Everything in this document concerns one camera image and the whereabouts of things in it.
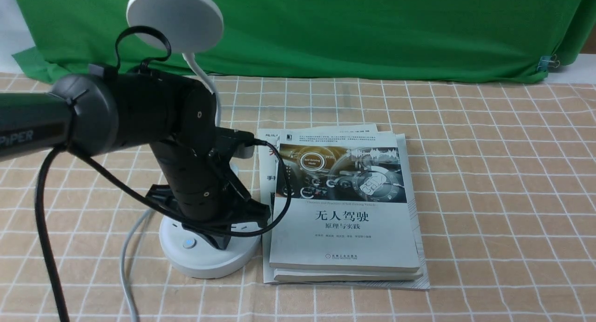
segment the white desk lamp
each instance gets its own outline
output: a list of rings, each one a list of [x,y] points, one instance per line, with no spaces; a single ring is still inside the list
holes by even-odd
[[[126,9],[129,26],[148,26],[162,32],[173,53],[182,53],[188,67],[205,82],[217,99],[216,123],[221,120],[221,102],[215,84],[200,69],[194,53],[213,48],[224,33],[224,19],[212,0],[129,0]],[[147,34],[137,34],[147,44],[164,49],[163,44]],[[232,167],[238,174],[237,167]],[[237,225],[235,231],[258,230],[256,224]],[[166,258],[181,273],[194,278],[219,278],[241,269],[255,254],[260,237],[232,237],[226,250],[216,250],[195,233],[182,229],[180,223],[164,216],[160,225],[160,243]]]
[[[182,53],[188,67],[201,78],[217,99],[215,121],[221,120],[219,92],[213,81],[196,64],[194,53],[214,48],[224,35],[224,17],[212,0],[128,0],[126,20],[129,26],[153,27],[163,33],[172,53]],[[137,34],[147,44],[164,49],[155,37]]]

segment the green cloth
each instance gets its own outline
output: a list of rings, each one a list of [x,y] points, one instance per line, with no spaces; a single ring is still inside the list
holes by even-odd
[[[548,75],[536,71],[541,57],[571,63],[596,19],[596,0],[214,1],[225,33],[197,61],[245,76],[538,82]],[[27,75],[53,82],[90,62],[115,64],[128,0],[17,2],[48,68],[40,75],[17,56]],[[136,37],[120,51],[123,67],[163,54]],[[160,68],[190,73],[179,55]]]

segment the book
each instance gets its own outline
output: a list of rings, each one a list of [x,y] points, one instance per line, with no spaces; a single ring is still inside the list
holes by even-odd
[[[374,271],[318,271],[313,269],[275,268],[274,279],[281,282],[302,281],[374,281],[401,280],[411,281],[420,278],[422,271],[411,272],[374,272]]]
[[[279,152],[271,267],[415,273],[420,268],[395,135],[288,130]]]
[[[337,133],[376,133],[377,128],[374,124],[364,124],[359,126],[330,126],[330,127],[317,127],[307,129],[325,131],[330,134]],[[259,129],[257,136],[260,139],[265,139],[272,144],[277,144],[279,135],[284,133],[285,130],[281,129]],[[404,153],[404,157],[407,158],[407,148],[405,138],[398,137],[398,148],[400,152]],[[274,193],[275,193],[275,170],[277,161],[266,148],[259,148],[259,179],[260,179],[260,199],[262,202],[269,205],[273,204]],[[402,162],[402,170],[405,171],[405,177],[409,180],[411,186],[411,178],[409,175],[409,164],[407,160]],[[398,273],[375,273],[368,271],[332,271],[332,270],[304,270],[304,269],[284,269],[280,267],[270,266],[270,249],[271,249],[271,232],[266,233],[262,236],[263,244],[263,278],[266,284],[275,284],[283,282],[301,282],[311,284],[325,284],[332,286],[365,286],[373,288],[404,288],[413,290],[427,290],[430,288],[430,281],[428,279],[426,258],[424,256],[424,248],[422,244],[422,237],[420,232],[419,220],[416,213],[415,199],[412,197],[408,201],[408,207],[411,209],[411,216],[409,222],[411,224],[411,230],[416,242],[416,249],[420,259],[421,267],[417,273],[410,273],[409,277],[401,277],[401,280],[390,280],[387,281],[386,275],[392,278],[393,275]]]

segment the white cable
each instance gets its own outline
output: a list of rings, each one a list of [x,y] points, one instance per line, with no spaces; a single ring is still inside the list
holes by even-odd
[[[212,93],[215,94],[215,101],[217,101],[217,110],[215,112],[215,125],[219,126],[221,123],[221,110],[222,104],[219,100],[219,91],[215,87],[215,83],[207,76],[207,74],[198,66],[196,60],[194,59],[194,53],[183,53],[183,58],[187,62],[188,67],[201,78],[203,82],[207,85],[207,88],[211,90]]]
[[[139,322],[139,312],[136,309],[135,301],[132,297],[132,291],[130,290],[130,282],[126,278],[126,270],[125,270],[125,259],[126,259],[126,250],[128,249],[128,243],[130,243],[130,239],[135,234],[136,230],[141,226],[142,222],[146,220],[155,210],[147,209],[145,213],[136,221],[136,223],[132,226],[132,229],[126,235],[126,240],[124,244],[122,244],[122,251],[120,253],[120,282],[122,284],[122,288],[124,289],[124,295],[126,297],[126,303],[128,303],[128,310],[130,311],[130,320],[132,322]]]

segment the metal clip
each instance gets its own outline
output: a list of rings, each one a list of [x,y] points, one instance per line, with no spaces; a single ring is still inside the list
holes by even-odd
[[[547,55],[540,58],[536,71],[548,71],[549,69],[557,69],[561,65],[561,61],[557,59],[557,55]]]

